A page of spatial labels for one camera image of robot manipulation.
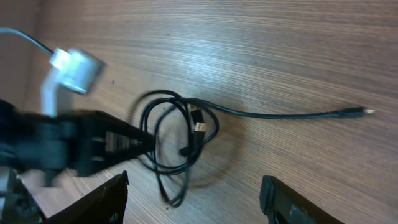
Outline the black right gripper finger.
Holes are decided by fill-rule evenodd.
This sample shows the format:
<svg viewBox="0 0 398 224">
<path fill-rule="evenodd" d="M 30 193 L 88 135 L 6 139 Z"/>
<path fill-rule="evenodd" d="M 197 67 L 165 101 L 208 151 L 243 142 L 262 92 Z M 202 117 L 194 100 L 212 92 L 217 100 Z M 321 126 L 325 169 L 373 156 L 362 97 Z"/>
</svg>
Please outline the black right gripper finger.
<svg viewBox="0 0 398 224">
<path fill-rule="evenodd" d="M 269 223 L 343 224 L 274 176 L 262 178 L 259 203 Z"/>
</svg>

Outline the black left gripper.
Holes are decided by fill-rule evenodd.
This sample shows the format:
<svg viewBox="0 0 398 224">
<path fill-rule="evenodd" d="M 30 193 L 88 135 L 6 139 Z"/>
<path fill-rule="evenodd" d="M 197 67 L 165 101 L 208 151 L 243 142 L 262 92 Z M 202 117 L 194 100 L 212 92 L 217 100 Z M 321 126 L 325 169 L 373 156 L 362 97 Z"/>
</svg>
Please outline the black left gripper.
<svg viewBox="0 0 398 224">
<path fill-rule="evenodd" d="M 103 111 L 68 110 L 51 117 L 24 113 L 1 100 L 1 165 L 20 173 L 41 170 L 44 185 L 53 186 L 59 173 L 77 163 L 78 123 L 93 119 L 90 131 L 95 170 L 152 152 L 153 135 Z M 122 224 L 128 198 L 126 171 L 115 175 L 69 207 L 47 218 L 46 224 Z"/>
</svg>

